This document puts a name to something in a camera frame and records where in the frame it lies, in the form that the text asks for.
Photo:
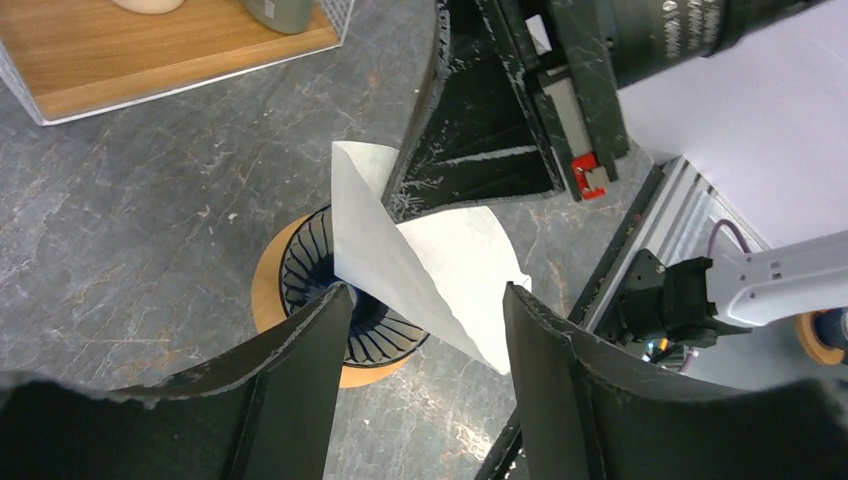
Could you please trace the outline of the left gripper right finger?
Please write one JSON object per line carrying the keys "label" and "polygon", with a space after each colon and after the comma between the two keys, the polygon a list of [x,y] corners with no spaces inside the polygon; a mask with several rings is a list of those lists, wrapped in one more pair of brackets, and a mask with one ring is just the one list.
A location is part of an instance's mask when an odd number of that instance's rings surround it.
{"label": "left gripper right finger", "polygon": [[508,284],[503,311],[533,479],[843,479],[847,385],[745,391],[642,361]]}

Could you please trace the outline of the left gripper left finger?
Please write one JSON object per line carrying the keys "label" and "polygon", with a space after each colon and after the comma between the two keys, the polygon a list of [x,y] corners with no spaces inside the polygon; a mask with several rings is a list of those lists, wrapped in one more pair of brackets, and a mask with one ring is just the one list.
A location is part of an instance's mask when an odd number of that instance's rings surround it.
{"label": "left gripper left finger", "polygon": [[352,290],[153,386],[1,376],[5,479],[319,479]]}

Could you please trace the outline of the white wire shelf rack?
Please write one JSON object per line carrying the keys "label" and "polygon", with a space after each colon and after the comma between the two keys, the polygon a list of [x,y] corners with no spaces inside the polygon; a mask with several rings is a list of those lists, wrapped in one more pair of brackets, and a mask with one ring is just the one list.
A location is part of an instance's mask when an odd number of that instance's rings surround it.
{"label": "white wire shelf rack", "polygon": [[352,9],[315,1],[308,29],[282,34],[240,1],[184,1],[162,15],[112,1],[4,1],[1,79],[36,124],[53,126],[336,48]]}

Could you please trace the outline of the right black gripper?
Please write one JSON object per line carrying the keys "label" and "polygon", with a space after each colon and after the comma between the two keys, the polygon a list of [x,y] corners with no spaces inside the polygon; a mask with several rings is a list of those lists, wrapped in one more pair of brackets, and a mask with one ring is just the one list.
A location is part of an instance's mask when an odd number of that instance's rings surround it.
{"label": "right black gripper", "polygon": [[382,194],[404,222],[461,206],[601,195],[629,150],[620,89],[813,1],[438,1],[432,50]]}

